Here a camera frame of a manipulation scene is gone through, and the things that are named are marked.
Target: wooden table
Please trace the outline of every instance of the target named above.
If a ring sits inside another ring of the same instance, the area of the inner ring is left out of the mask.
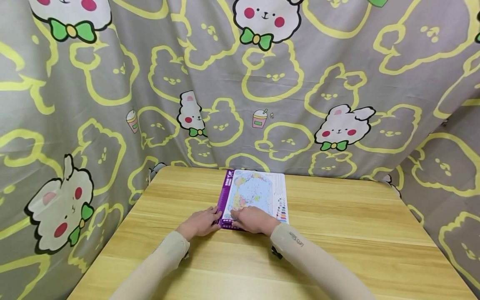
[[[165,167],[85,274],[70,300],[108,299],[192,212],[215,205],[223,170]],[[385,184],[286,176],[290,223],[331,253],[377,299],[475,299],[414,216]],[[220,230],[191,243],[190,258],[154,299],[326,299],[267,237]]]

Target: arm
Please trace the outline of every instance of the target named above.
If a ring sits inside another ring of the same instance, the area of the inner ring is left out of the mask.
[[[270,237],[277,251],[312,278],[333,300],[374,300],[375,296],[352,272],[292,226],[281,224],[257,207],[231,211],[233,226]]]
[[[113,293],[110,300],[149,300],[158,283],[175,270],[190,243],[177,231],[168,234],[155,251]]]
[[[222,216],[217,207],[193,213],[177,230],[169,233],[160,245],[119,286],[110,300],[150,300],[158,283],[175,270],[185,257],[195,236],[205,236],[219,230],[212,225]]]
[[[331,299],[375,299],[355,274],[292,226],[277,225],[270,240],[288,262],[313,279]]]

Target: gray curtain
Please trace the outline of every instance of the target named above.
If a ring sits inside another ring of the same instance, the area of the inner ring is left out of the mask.
[[[64,299],[165,165],[384,181],[480,296],[477,0],[3,0],[0,295]]]

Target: white bunny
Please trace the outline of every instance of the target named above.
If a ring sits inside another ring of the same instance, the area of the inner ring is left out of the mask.
[[[64,165],[63,178],[47,181],[25,207],[30,222],[37,225],[38,254],[53,254],[67,242],[74,246],[94,212],[90,172],[75,168],[70,154],[65,155]]]
[[[153,167],[153,169],[150,169],[148,168],[148,170],[150,171],[150,173],[148,174],[148,177],[147,177],[147,186],[150,185],[150,183],[152,182],[153,178],[155,177],[155,175],[157,175],[157,173],[163,168],[163,167],[166,167],[167,165],[164,164],[164,163],[158,163],[155,165],[155,167]]]
[[[396,188],[396,186],[392,184],[392,177],[391,177],[389,174],[385,175],[384,178],[382,179],[382,181],[385,181],[389,186],[391,186],[392,189],[395,190],[395,192],[396,192],[396,194],[398,195],[398,197],[399,197],[400,199],[402,199],[402,194],[401,194],[400,191]]]
[[[315,133],[315,142],[322,145],[322,151],[344,151],[348,145],[361,140],[370,131],[368,119],[375,113],[369,106],[354,111],[347,104],[336,106],[328,112],[325,122]]]
[[[200,112],[202,108],[197,103],[197,98],[193,91],[188,91],[180,95],[180,111],[177,121],[183,129],[188,130],[189,136],[198,135],[207,136],[205,132],[205,123]]]
[[[108,0],[29,0],[34,16],[50,25],[54,39],[78,38],[93,44],[96,31],[112,22]]]
[[[281,43],[298,30],[301,23],[300,4],[303,0],[236,0],[234,22],[242,34],[242,44],[254,44],[263,51],[272,43]]]

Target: green bow tie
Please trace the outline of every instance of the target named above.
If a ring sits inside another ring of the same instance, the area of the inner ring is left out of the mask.
[[[373,6],[383,7],[388,0],[368,0]]]
[[[204,137],[208,137],[205,129],[195,129],[195,128],[190,128],[188,129],[188,134],[191,137],[195,137],[197,135],[203,135]]]
[[[65,25],[58,20],[50,19],[50,28],[53,38],[59,42],[65,41],[68,37],[79,38],[89,44],[93,44],[96,41],[94,28],[89,21],[81,21],[76,25]]]
[[[267,33],[264,35],[258,35],[254,33],[250,28],[245,27],[240,36],[240,42],[244,45],[254,44],[258,45],[263,51],[268,51],[272,47],[273,34]]]
[[[92,217],[93,212],[93,207],[91,207],[88,203],[84,203],[82,206],[82,218],[80,219],[80,223],[68,236],[68,240],[70,241],[70,245],[72,247],[78,242],[78,239],[80,238],[80,229],[82,229],[85,226],[85,222]]]
[[[338,151],[344,151],[347,148],[348,141],[341,141],[339,143],[323,142],[320,150],[327,151],[328,149],[336,149]]]

